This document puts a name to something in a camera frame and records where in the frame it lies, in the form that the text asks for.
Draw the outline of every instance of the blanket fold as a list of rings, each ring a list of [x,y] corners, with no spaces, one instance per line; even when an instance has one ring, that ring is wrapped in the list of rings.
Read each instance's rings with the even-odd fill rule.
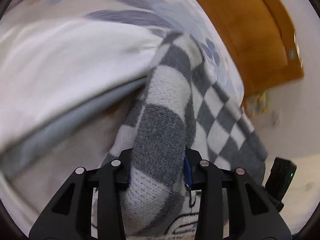
[[[104,163],[134,147],[130,186],[121,195],[127,236],[176,238],[195,232],[201,195],[184,186],[186,145],[219,168],[244,168],[257,184],[267,153],[250,121],[209,75],[192,37],[169,33],[151,67]]]

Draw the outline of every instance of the gray fabric trim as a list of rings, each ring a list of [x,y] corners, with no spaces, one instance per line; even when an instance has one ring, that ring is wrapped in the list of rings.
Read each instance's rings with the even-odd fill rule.
[[[146,80],[144,77],[107,91],[52,120],[4,152],[0,156],[0,170],[6,177],[12,178],[90,118],[142,87]]]

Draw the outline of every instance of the wooden panel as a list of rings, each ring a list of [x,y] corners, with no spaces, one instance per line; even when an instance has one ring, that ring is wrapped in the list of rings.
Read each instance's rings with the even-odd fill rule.
[[[245,96],[304,76],[294,26],[280,0],[197,1],[233,58]]]

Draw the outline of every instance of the knit fabric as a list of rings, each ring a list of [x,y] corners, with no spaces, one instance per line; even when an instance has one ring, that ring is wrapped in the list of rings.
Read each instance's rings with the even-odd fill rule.
[[[244,168],[257,184],[267,153],[250,121],[208,74],[192,37],[169,33],[151,66],[104,163],[133,147],[130,186],[121,194],[127,236],[180,238],[194,234],[201,196],[184,185],[186,146],[219,168]]]

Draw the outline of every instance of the white fabric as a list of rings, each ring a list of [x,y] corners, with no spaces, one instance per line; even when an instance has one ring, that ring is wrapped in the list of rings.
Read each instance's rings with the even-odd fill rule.
[[[86,99],[145,76],[161,41],[143,27],[85,19],[1,29],[0,152]]]

